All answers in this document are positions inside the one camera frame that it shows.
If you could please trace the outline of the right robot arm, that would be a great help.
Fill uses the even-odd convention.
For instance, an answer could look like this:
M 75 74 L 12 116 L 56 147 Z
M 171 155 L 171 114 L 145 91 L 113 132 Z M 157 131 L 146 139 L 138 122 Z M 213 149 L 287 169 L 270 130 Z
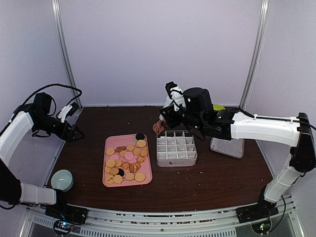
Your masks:
M 314 128 L 307 114 L 297 117 L 271 117 L 238 110 L 191 110 L 169 105 L 160 110 L 161 119 L 170 128 L 183 125 L 226 141 L 255 140 L 263 151 L 273 180 L 263 188 L 262 200 L 253 207 L 253 214 L 265 217 L 297 179 L 316 166 Z

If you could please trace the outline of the chocolate swirl cookie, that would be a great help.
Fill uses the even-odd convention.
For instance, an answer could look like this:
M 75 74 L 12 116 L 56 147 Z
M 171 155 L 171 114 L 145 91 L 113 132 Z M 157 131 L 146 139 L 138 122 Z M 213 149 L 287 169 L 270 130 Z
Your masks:
M 154 125 L 153 125 L 153 131 L 155 132 L 156 135 L 161 134 L 162 132 L 164 132 L 165 128 L 164 128 L 164 124 L 163 121 L 158 120 Z

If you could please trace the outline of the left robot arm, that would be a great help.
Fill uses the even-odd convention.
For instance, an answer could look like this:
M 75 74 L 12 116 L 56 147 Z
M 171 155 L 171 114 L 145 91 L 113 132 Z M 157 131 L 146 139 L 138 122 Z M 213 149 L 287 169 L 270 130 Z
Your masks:
M 66 117 L 75 111 L 76 103 L 66 105 L 55 118 L 45 114 L 44 110 L 35 105 L 28 104 L 9 121 L 8 127 L 0 136 L 0 199 L 11 205 L 22 203 L 52 205 L 51 210 L 60 219 L 67 219 L 71 215 L 71 208 L 62 200 L 62 191 L 38 187 L 23 183 L 15 177 L 9 169 L 17 168 L 19 164 L 27 166 L 30 170 L 36 167 L 36 159 L 43 158 L 44 145 L 40 144 L 36 152 L 36 144 L 26 135 L 36 136 L 37 130 L 47 134 L 54 134 L 66 142 L 77 141 L 75 135 L 80 129 L 70 125 Z

